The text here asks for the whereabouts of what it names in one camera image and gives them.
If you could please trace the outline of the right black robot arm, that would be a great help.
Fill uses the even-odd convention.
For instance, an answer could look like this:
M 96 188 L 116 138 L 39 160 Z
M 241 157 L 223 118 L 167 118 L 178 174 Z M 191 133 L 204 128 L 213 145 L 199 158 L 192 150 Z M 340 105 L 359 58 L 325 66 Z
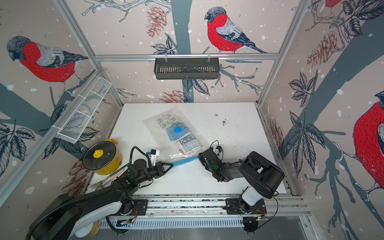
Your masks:
M 263 198 L 273 198 L 277 188 L 285 178 L 280 167 L 254 151 L 242 160 L 224 163 L 210 148 L 199 153 L 198 159 L 218 182 L 244 178 L 249 184 L 238 199 L 226 199 L 224 210 L 229 215 L 253 213 L 264 215 L 264 209 L 257 207 L 257 203 L 260 203 Z

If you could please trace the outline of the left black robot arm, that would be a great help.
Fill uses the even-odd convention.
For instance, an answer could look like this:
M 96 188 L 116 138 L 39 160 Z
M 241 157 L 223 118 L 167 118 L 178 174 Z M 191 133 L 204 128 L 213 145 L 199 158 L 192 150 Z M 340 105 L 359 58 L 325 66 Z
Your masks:
M 31 224 L 27 240 L 67 240 L 95 221 L 118 213 L 129 205 L 139 185 L 165 175 L 174 165 L 157 162 L 150 168 L 129 168 L 108 187 L 82 195 L 58 196 Z

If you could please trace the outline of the grey patterned towel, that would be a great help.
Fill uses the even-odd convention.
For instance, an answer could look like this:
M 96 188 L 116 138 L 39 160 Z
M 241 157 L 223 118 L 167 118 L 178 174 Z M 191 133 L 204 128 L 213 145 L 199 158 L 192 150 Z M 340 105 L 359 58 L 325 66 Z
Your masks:
M 193 156 L 202 148 L 199 140 L 191 133 L 177 140 L 177 144 L 182 153 L 186 156 Z

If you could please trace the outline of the cream towel blue bunny print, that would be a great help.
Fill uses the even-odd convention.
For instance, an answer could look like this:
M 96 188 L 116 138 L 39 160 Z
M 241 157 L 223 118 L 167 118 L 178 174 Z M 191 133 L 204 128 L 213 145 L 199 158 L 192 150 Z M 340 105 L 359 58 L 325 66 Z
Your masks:
M 164 112 L 156 117 L 156 122 L 162 129 L 167 129 L 173 124 L 177 124 L 179 119 L 173 112 Z

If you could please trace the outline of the clear vacuum bag blue zipper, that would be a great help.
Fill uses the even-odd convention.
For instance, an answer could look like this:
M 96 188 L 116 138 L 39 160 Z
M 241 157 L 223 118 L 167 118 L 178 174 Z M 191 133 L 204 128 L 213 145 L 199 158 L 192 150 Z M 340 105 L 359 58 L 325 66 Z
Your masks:
M 166 160 L 180 161 L 204 152 L 208 143 L 179 108 L 143 120 Z

